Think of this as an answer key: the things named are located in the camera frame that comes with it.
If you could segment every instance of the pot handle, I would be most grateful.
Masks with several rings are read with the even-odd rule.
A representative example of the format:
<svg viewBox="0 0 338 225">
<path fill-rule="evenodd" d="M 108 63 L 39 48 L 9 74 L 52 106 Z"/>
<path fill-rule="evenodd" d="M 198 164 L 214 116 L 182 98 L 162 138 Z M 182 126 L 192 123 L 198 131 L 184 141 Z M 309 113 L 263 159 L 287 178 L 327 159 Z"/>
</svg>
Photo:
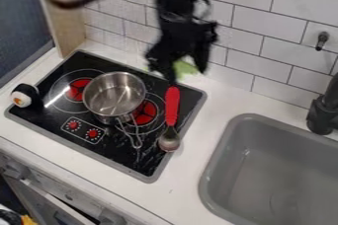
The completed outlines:
<svg viewBox="0 0 338 225">
<path fill-rule="evenodd" d="M 138 150 L 138 149 L 140 149 L 140 148 L 143 146 L 143 141 L 142 141 L 142 139 L 141 139 L 140 136 L 139 136 L 139 133 L 138 133 L 138 125 L 137 125 L 137 122 L 136 122 L 135 118 L 133 117 L 132 113 L 130 114 L 130 117 L 131 117 L 132 122 L 133 122 L 133 124 L 134 124 L 134 126 L 135 126 L 135 130 L 136 130 L 135 135 L 136 135 L 136 139 L 137 139 L 136 141 L 132 138 L 132 136 L 131 136 L 130 134 L 128 134 L 128 133 L 126 132 L 126 129 L 125 129 L 124 125 L 122 124 L 122 122 L 120 121 L 119 118 L 118 118 L 118 122 L 119 122 L 119 125 L 120 125 L 122 131 L 123 131 L 124 134 L 126 135 L 126 137 L 129 138 L 130 143 L 131 143 L 131 146 L 132 146 L 134 149 Z"/>
</svg>

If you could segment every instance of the control panel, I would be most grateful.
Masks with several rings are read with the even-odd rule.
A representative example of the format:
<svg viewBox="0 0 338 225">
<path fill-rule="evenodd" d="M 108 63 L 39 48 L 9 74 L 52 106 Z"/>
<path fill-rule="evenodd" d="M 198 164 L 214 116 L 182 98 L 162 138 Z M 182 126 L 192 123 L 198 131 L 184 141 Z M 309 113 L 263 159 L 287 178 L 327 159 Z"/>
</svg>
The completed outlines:
<svg viewBox="0 0 338 225">
<path fill-rule="evenodd" d="M 105 135 L 105 130 L 77 117 L 71 117 L 61 130 L 91 144 L 98 144 Z"/>
</svg>

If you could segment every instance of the wooden panel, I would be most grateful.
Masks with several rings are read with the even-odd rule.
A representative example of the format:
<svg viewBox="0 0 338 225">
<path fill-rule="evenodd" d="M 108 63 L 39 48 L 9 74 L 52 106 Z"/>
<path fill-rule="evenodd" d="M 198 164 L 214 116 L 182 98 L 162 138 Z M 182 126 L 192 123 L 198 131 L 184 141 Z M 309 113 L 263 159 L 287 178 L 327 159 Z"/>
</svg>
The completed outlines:
<svg viewBox="0 0 338 225">
<path fill-rule="evenodd" d="M 85 40 L 80 9 L 62 10 L 41 1 L 56 47 L 60 55 L 66 57 Z"/>
</svg>

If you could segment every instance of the red spatula handle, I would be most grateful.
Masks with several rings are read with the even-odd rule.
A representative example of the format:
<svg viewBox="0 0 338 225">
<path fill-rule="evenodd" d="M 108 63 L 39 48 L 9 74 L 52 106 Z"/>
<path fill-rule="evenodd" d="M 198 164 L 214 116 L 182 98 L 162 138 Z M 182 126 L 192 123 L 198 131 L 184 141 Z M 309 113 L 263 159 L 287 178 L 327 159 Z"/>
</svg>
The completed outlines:
<svg viewBox="0 0 338 225">
<path fill-rule="evenodd" d="M 170 87 L 165 94 L 165 120 L 168 126 L 174 126 L 177 121 L 177 113 L 180 105 L 180 90 Z"/>
</svg>

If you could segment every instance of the black stovetop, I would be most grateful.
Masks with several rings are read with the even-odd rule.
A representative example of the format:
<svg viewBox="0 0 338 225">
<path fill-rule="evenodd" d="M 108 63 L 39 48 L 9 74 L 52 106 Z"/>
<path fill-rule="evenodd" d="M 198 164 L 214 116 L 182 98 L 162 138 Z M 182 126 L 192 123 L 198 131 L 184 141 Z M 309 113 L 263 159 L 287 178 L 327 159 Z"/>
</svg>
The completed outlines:
<svg viewBox="0 0 338 225">
<path fill-rule="evenodd" d="M 102 124 L 82 103 L 82 91 L 90 80 L 102 73 L 114 71 L 136 75 L 143 80 L 147 89 L 146 100 L 136 115 L 143 139 L 143 147 L 138 151 L 131 147 L 118 126 Z M 67 145 L 71 142 L 70 146 L 74 149 L 82 147 L 80 151 L 84 153 L 97 154 L 99 156 L 95 155 L 94 158 L 101 158 L 100 161 L 102 157 L 114 161 L 114 165 L 120 164 L 120 170 L 131 174 L 134 171 L 146 177 L 153 176 L 166 155 L 157 147 L 157 140 L 165 129 L 164 95 L 168 88 L 167 81 L 78 51 L 44 78 L 38 88 L 43 100 L 42 107 L 20 109 L 12 106 L 9 116 L 23 119 L 24 121 L 19 121 L 28 126 L 37 126 L 34 129 L 51 139 L 63 140 L 63 143 L 66 140 Z M 182 130 L 198 109 L 203 93 L 185 86 L 179 88 L 181 101 L 177 128 Z M 128 123 L 125 126 L 127 132 L 134 136 L 134 126 Z"/>
</svg>

